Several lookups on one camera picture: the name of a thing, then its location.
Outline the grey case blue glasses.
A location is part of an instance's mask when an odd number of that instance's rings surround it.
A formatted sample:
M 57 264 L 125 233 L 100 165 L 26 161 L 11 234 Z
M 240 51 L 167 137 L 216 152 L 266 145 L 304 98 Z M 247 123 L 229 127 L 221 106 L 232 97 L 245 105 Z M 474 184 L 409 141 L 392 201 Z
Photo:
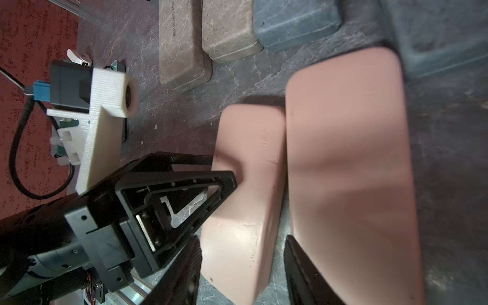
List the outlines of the grey case blue glasses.
M 381 1 L 413 80 L 487 62 L 487 1 Z

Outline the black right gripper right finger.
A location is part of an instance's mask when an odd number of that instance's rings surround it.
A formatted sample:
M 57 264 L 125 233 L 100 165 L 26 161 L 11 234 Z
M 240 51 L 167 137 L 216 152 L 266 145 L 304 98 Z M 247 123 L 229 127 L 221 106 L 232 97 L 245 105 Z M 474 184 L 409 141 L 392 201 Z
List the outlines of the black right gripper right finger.
M 292 235 L 286 237 L 283 261 L 291 304 L 344 305 Z

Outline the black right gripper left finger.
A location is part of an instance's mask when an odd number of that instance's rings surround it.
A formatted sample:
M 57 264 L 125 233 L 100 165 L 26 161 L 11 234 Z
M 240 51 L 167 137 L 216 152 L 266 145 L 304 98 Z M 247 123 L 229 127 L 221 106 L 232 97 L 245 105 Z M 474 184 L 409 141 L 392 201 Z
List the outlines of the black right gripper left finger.
M 141 305 L 196 304 L 201 265 L 200 241 L 193 236 Z

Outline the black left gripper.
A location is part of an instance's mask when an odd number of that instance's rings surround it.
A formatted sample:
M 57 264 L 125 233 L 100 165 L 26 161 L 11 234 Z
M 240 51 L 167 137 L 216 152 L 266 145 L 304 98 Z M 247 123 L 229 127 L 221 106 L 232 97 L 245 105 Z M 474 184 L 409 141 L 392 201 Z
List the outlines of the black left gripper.
M 64 217 L 108 291 L 166 267 L 237 188 L 205 155 L 156 152 L 133 160 L 71 201 Z

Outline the pink case yellow glasses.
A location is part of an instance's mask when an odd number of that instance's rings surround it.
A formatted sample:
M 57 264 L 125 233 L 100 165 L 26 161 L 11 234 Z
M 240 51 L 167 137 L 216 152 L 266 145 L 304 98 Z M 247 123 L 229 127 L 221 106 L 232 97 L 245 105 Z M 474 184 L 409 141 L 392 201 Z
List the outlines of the pink case yellow glasses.
M 286 115 L 278 106 L 235 104 L 222 113 L 214 170 L 236 190 L 205 221 L 202 275 L 235 304 L 253 304 L 269 283 L 286 180 Z

